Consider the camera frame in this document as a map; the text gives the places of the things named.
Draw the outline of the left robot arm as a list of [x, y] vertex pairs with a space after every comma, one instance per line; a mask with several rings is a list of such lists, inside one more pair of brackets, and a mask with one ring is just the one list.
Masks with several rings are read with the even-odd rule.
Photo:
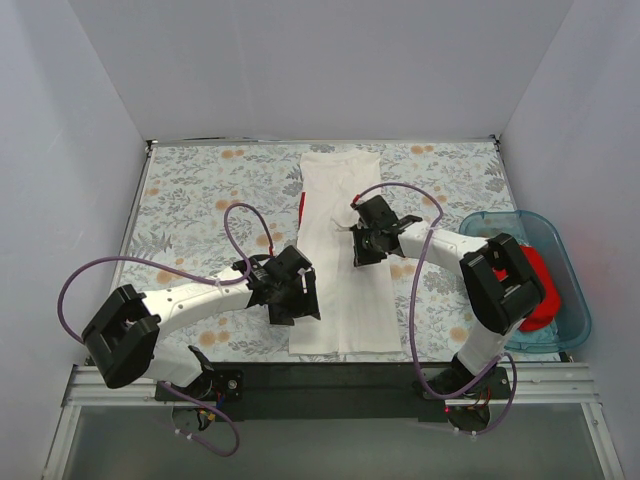
[[201, 282], [147, 292], [123, 285], [107, 298], [81, 338], [108, 388], [146, 378], [168, 382], [200, 400], [212, 390], [212, 362], [195, 346], [171, 349], [165, 338], [208, 317], [254, 306], [266, 307], [273, 325], [318, 319], [311, 261], [288, 246], [277, 256], [239, 260]]

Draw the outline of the white t-shirt red print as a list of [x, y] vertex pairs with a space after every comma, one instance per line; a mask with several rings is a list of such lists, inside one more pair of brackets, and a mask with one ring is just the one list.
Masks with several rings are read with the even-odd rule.
[[386, 354], [402, 350], [389, 262], [354, 265], [349, 228], [355, 195], [381, 181], [380, 156], [352, 149], [301, 156], [297, 248], [312, 263], [320, 318], [290, 328], [291, 355]]

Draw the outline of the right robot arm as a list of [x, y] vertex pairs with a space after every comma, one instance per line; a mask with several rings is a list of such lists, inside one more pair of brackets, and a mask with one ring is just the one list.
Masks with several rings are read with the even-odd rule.
[[364, 201], [355, 197], [351, 208], [359, 216], [350, 228], [356, 267], [395, 255], [426, 261], [462, 279], [476, 324], [449, 366], [423, 384], [436, 396], [479, 395], [513, 333], [546, 297], [517, 240], [505, 233], [489, 239], [466, 236], [416, 215], [400, 218], [380, 195]]

